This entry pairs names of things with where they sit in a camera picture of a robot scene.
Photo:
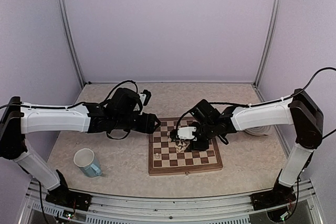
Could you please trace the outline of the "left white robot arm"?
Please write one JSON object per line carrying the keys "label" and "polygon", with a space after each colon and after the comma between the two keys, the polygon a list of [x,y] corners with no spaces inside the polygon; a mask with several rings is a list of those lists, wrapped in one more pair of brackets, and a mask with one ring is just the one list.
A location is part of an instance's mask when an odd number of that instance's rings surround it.
{"label": "left white robot arm", "polygon": [[3,106],[1,157],[16,162],[60,204],[69,205],[74,195],[62,173],[47,165],[32,149],[26,135],[49,131],[110,134],[113,130],[152,134],[161,122],[155,114],[143,112],[150,98],[148,90],[137,93],[128,88],[117,88],[111,98],[100,103],[80,102],[70,106],[36,105],[12,97],[9,104]]}

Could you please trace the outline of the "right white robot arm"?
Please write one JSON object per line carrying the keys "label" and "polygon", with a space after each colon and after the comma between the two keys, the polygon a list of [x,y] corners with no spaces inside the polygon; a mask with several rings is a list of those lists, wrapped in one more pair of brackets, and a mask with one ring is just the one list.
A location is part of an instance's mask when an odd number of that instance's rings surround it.
{"label": "right white robot arm", "polygon": [[201,100],[190,111],[197,121],[190,130],[193,140],[203,141],[219,137],[223,143],[227,134],[256,127],[293,125],[295,144],[284,168],[278,175],[269,201],[281,204],[288,198],[293,185],[323,139],[323,113],[303,89],[290,96],[259,104],[234,104],[226,102],[223,112],[213,106],[215,102]]}

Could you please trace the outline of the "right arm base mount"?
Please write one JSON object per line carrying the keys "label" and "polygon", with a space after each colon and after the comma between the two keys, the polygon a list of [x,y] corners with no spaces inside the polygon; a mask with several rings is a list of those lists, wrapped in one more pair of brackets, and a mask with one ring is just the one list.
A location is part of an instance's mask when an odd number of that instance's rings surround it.
{"label": "right arm base mount", "polygon": [[282,194],[275,193],[272,190],[254,193],[250,196],[254,211],[272,208],[275,206],[289,203],[290,201],[296,201],[295,193]]}

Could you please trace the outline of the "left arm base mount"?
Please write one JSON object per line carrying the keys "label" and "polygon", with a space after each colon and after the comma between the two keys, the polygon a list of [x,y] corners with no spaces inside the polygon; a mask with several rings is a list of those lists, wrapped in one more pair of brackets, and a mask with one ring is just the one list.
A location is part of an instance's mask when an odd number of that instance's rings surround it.
{"label": "left arm base mount", "polygon": [[46,201],[73,210],[88,211],[92,196],[90,194],[68,191],[66,194],[48,193]]}

